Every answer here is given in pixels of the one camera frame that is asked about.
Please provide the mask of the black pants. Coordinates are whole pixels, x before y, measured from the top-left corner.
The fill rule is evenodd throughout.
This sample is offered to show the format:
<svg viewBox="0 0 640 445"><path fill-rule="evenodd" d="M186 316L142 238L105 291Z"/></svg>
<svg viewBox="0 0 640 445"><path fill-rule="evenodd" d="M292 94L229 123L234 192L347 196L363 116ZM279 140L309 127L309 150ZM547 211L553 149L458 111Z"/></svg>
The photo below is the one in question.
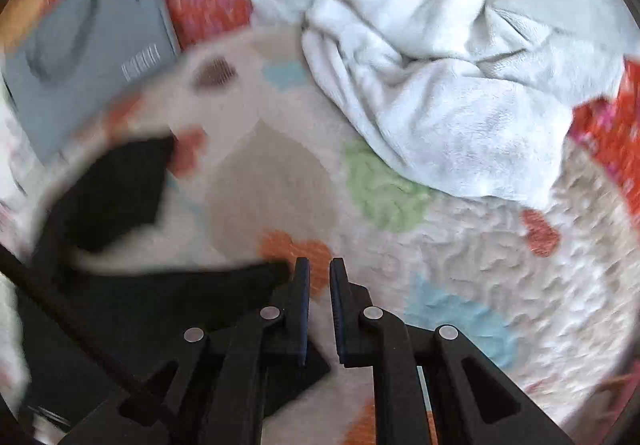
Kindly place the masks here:
<svg viewBox="0 0 640 445"><path fill-rule="evenodd" d="M59 295L104 350L140 379L177 357L186 329L228 327L290 277L283 261L239 269L163 261L112 275L79 266L77 253L100 254L155 225L176 145L168 135L104 152L51 204L29 259L37 283ZM77 425L115 385L23 292L16 297L30 373L23 407Z"/></svg>

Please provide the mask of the heart pattern quilt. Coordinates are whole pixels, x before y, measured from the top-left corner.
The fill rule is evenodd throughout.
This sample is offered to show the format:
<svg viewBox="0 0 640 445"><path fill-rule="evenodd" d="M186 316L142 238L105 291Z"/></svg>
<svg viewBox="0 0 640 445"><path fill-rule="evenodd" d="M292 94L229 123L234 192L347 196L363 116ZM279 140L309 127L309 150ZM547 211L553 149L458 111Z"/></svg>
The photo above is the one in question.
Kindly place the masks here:
<svg viewBox="0 0 640 445"><path fill-rule="evenodd" d="M626 201L571 140L547 206L460 199L391 170L314 85L291 27L244 30L101 114L50 164L20 148L1 169L1 239L28 251L47 206L111 145L174 133L156 223L90 271L149 272L275 257L311 264L310 332L335 355L329 264L407 323L458 327L573 438L597 424L600 384L631 347L639 239Z"/></svg>

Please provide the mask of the white fleece blanket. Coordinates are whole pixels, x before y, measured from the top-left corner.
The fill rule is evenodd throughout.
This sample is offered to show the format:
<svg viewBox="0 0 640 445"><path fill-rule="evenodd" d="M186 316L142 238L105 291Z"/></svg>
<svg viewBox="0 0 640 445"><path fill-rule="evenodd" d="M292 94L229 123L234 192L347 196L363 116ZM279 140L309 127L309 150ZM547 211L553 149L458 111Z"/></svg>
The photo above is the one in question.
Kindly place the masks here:
<svg viewBox="0 0 640 445"><path fill-rule="evenodd" d="M314 81L413 182L542 208L576 107L613 98L639 28L624 0L251 0L298 23Z"/></svg>

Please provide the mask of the grey laptop bag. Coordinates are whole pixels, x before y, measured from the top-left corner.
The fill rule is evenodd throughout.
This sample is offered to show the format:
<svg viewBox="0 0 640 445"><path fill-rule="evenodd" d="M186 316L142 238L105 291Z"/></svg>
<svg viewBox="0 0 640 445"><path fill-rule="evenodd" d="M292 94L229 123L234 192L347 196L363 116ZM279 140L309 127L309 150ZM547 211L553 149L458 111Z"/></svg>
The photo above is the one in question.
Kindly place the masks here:
<svg viewBox="0 0 640 445"><path fill-rule="evenodd" d="M4 81L32 151L47 161L179 53L166 0L59 0L6 58Z"/></svg>

